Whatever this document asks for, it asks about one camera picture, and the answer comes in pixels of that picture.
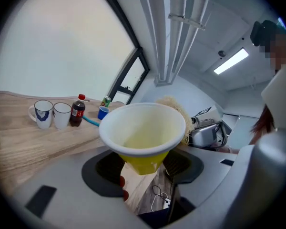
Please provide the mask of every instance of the blue straw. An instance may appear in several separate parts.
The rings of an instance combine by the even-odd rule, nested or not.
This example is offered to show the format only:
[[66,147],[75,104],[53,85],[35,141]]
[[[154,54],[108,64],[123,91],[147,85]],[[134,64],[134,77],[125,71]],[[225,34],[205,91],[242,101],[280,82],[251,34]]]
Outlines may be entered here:
[[97,122],[95,122],[95,121],[93,121],[93,120],[90,120],[90,119],[88,119],[86,116],[82,116],[82,118],[85,120],[85,121],[87,121],[87,122],[89,122],[90,124],[93,124],[93,125],[96,125],[96,126],[100,126],[100,124],[99,123],[97,123]]

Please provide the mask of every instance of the green can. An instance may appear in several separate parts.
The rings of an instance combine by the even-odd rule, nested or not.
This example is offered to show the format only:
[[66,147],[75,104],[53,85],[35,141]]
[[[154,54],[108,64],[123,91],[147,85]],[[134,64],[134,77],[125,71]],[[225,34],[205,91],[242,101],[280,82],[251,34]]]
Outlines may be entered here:
[[110,102],[111,102],[111,98],[108,97],[108,96],[105,96],[105,97],[103,98],[103,101],[102,101],[102,103],[101,103],[101,106],[105,106],[105,107],[108,108]]

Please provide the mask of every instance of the bowl rim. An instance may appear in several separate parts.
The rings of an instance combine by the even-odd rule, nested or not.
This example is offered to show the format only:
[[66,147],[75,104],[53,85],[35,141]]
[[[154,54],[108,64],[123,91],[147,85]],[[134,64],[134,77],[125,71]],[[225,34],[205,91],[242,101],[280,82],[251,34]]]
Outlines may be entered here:
[[[138,105],[141,105],[141,106],[144,106],[144,105],[145,106],[160,106],[160,107],[175,111],[175,113],[183,119],[182,126],[180,128],[180,133],[177,135],[177,137],[170,140],[169,142],[164,143],[164,144],[159,145],[159,146],[156,146],[156,147],[150,147],[150,148],[142,148],[142,149],[129,148],[129,147],[124,147],[124,146],[121,146],[121,145],[114,143],[112,140],[110,140],[110,138],[108,137],[108,135],[106,134],[105,129],[104,129],[105,125],[110,121],[110,116],[112,116],[113,114],[115,115],[120,111],[124,111],[125,109],[133,108],[133,107],[138,106]],[[185,134],[185,119],[182,116],[182,114],[179,113],[177,110],[175,110],[172,107],[166,106],[164,104],[157,104],[157,103],[129,104],[129,105],[124,105],[122,107],[119,107],[119,108],[109,112],[100,123],[99,133],[100,133],[100,138],[105,143],[105,145],[107,147],[109,147],[110,150],[112,150],[112,151],[114,151],[120,155],[125,155],[125,156],[129,156],[129,157],[151,157],[151,156],[155,156],[157,154],[167,152],[167,151],[173,149],[174,147],[176,147],[180,143],[180,141],[183,139],[184,134]]]

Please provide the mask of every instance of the hair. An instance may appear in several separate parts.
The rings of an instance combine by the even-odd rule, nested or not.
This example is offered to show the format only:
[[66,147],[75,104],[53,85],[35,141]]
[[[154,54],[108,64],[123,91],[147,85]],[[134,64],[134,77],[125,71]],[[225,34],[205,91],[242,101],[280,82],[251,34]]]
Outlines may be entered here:
[[174,97],[171,96],[164,96],[164,98],[157,100],[158,104],[164,104],[167,106],[170,106],[177,110],[180,114],[182,114],[184,120],[185,120],[185,134],[183,139],[181,140],[181,144],[188,145],[189,144],[189,135],[191,131],[194,130],[193,121],[190,118],[190,116],[187,114],[187,112],[184,110],[184,108],[177,102]]
[[271,132],[271,128],[274,126],[273,117],[268,109],[267,105],[264,106],[261,116],[258,121],[254,124],[251,132],[258,133],[266,128],[267,133]]

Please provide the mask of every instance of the white mug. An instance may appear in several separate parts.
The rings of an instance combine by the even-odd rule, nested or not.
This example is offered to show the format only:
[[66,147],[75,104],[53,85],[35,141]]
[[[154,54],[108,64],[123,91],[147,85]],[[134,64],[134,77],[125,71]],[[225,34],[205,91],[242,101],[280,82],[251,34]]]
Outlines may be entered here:
[[[31,114],[31,109],[35,109],[36,118]],[[40,129],[49,128],[52,120],[53,104],[47,100],[39,100],[29,107],[29,117],[35,121]]]
[[57,129],[66,128],[71,115],[71,106],[65,103],[54,104],[54,123]]

